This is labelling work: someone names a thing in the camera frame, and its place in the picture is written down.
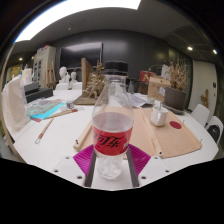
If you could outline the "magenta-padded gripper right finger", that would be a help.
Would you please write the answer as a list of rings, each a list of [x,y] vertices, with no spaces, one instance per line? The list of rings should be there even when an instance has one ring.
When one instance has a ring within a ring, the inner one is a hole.
[[[134,145],[129,145],[126,155],[134,188],[143,187],[171,174],[159,156],[150,156]]]

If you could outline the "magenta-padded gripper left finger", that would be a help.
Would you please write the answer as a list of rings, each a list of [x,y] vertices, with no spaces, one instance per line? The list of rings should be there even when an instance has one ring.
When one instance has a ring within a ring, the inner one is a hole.
[[[92,145],[73,157],[64,157],[52,173],[76,185],[90,188],[93,182],[96,154]]]

